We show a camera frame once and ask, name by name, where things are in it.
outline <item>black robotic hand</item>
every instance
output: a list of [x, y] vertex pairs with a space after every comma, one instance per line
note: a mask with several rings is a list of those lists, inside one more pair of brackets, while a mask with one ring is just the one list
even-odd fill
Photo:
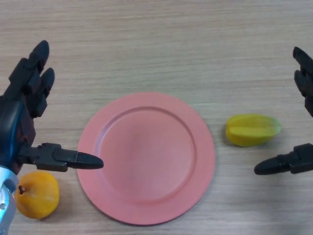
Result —
[[59, 144], [44, 143], [31, 147], [35, 136], [34, 118], [41, 117], [54, 83], [54, 71], [48, 68], [49, 44], [40, 42], [19, 61], [9, 77], [10, 85], [0, 96], [0, 166], [18, 174], [23, 164], [38, 169], [67, 171], [68, 167], [97, 169], [103, 162], [96, 156], [64, 150]]
[[[294, 80], [305, 98], [305, 108], [313, 117], [313, 60], [298, 47], [294, 48], [293, 57], [300, 65], [300, 70], [294, 73]], [[313, 170], [313, 145], [310, 143], [296, 146], [292, 152], [267, 159], [254, 168], [257, 175], [271, 175], [287, 171], [297, 174], [311, 170]]]

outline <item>round plate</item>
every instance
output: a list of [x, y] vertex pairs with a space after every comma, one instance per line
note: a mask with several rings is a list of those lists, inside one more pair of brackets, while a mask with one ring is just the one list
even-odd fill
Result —
[[189, 210], [206, 191], [215, 151], [206, 123], [186, 103], [159, 93], [122, 97], [87, 124], [78, 151], [104, 167], [78, 170], [94, 205], [118, 221], [153, 225]]

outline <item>tabletop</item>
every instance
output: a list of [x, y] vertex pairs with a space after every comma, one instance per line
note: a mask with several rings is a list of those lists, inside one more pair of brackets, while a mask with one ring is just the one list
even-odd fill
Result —
[[[256, 176], [262, 160], [312, 141], [313, 120], [294, 80], [294, 46], [313, 56], [311, 0], [3, 0], [0, 92], [20, 58], [50, 44], [56, 80], [35, 120], [34, 144], [77, 149], [90, 118], [109, 102], [161, 92], [190, 104], [213, 135], [216, 169], [183, 216], [137, 227], [107, 218], [86, 198], [76, 171], [53, 172], [60, 205], [37, 221], [16, 212], [10, 234], [310, 235], [313, 172]], [[281, 133], [250, 148], [230, 145], [227, 119], [276, 117]], [[25, 165], [19, 176], [34, 171]]]

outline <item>orange mango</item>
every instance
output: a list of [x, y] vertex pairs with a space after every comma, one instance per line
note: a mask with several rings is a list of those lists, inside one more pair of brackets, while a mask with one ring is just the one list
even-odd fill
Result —
[[53, 213], [59, 204], [59, 184], [49, 172], [31, 172], [20, 178], [14, 197], [21, 214], [42, 219]]

